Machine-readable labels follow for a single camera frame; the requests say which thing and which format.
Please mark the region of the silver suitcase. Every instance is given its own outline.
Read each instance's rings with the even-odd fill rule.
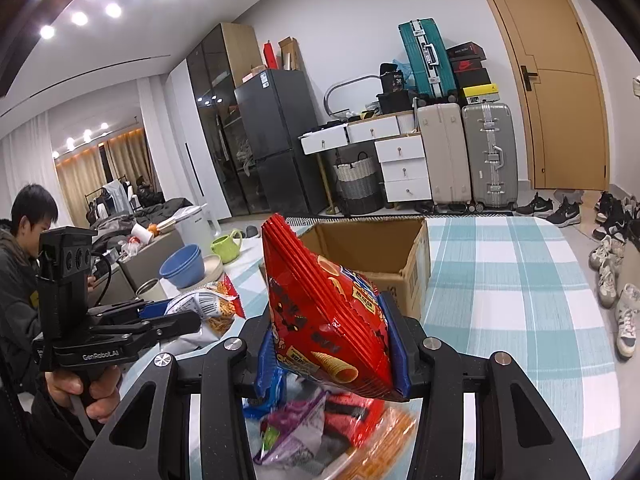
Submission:
[[[518,162],[511,111],[504,103],[462,109],[476,210],[511,207],[518,199]]]
[[[460,107],[456,103],[425,106],[416,111],[427,156],[433,202],[471,202],[469,161]]]

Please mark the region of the black jacket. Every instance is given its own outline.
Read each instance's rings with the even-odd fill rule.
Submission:
[[[36,264],[0,229],[0,351],[17,392],[36,393],[38,367],[31,341],[40,333]]]
[[[56,407],[40,382],[31,413],[24,412],[7,379],[0,355],[0,478],[73,478],[89,447],[78,420]]]

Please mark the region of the hand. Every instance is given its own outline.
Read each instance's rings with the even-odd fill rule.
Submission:
[[[87,277],[87,279],[86,279],[86,287],[87,287],[87,290],[88,290],[89,292],[93,292],[93,291],[94,291],[94,288],[95,288],[95,282],[96,282],[96,281],[97,281],[97,280],[95,279],[95,276],[88,276],[88,277]]]
[[[56,404],[63,408],[71,407],[69,395],[80,395],[83,390],[82,381],[75,373],[68,370],[56,370],[46,372],[45,378],[49,395]],[[117,389],[120,380],[120,369],[117,366],[107,368],[100,379],[89,386],[89,393],[96,399],[93,404],[86,407],[86,414],[105,424],[120,403],[120,393]]]

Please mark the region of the checkered tablecloth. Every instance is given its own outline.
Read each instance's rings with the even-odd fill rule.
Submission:
[[[436,218],[428,225],[425,332],[459,352],[511,354],[562,424],[591,478],[610,479],[620,428],[611,336],[561,231],[543,219],[519,217]],[[471,479],[473,397],[465,403],[462,478]]]

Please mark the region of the floor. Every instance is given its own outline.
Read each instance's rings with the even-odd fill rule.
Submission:
[[[534,193],[534,190],[521,191],[518,196],[518,204],[523,205],[529,203],[533,198]],[[539,193],[544,198],[553,199],[554,205],[558,206],[558,201],[554,197],[554,190],[540,190]],[[585,192],[582,197],[583,206],[581,206],[582,222],[562,229],[562,234],[574,251],[576,258],[582,267],[582,271],[584,272],[588,283],[591,285],[591,290],[593,291],[596,300],[598,273],[589,267],[588,261],[589,254],[598,246],[598,242],[591,238],[590,233],[596,226],[593,204],[599,197],[600,194],[598,192]],[[409,208],[408,206],[401,206],[399,209],[382,209],[372,214],[414,213],[414,209]],[[270,215],[268,214],[252,215],[239,219],[229,219],[220,223],[223,231],[226,233],[236,228],[244,230],[248,225],[255,225],[257,228],[260,228],[262,222],[264,222],[269,216]],[[600,314],[604,320],[606,330],[611,334],[609,343],[612,351],[615,334],[618,329],[614,311],[614,308],[611,310],[606,310],[604,308],[600,309]],[[618,375],[618,386],[620,390],[620,413],[622,419],[620,427],[620,453],[618,455],[618,468],[620,468],[640,440],[640,400],[638,400],[638,392],[640,392],[640,356],[636,356],[634,359],[631,359],[626,363],[616,362],[616,373]]]

